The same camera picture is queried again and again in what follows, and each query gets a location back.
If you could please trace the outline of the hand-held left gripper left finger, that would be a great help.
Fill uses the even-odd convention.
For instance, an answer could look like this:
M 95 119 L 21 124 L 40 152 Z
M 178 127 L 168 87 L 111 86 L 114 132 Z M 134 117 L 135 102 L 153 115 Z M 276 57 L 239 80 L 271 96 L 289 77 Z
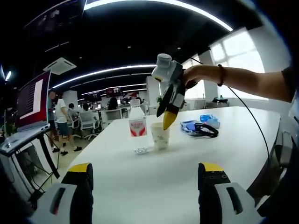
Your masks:
M 60 183 L 53 184 L 38 200 L 36 224 L 91 224 L 93 166 L 74 165 Z

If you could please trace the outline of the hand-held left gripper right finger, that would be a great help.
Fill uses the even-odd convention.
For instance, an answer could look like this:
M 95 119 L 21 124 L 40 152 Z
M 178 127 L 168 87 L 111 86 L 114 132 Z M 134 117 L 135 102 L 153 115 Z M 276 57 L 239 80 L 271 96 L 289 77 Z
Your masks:
M 224 169 L 208 162 L 198 166 L 199 217 L 201 224 L 260 224 L 263 218 L 255 201 Z

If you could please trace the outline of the person's right hand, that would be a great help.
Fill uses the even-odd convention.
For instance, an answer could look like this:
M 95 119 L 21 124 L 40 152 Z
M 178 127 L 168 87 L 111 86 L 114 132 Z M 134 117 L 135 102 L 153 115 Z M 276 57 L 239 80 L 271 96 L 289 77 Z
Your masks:
M 195 65 L 184 71 L 183 83 L 186 89 L 191 89 L 199 81 L 211 81 L 219 85 L 224 83 L 224 73 L 222 66 Z

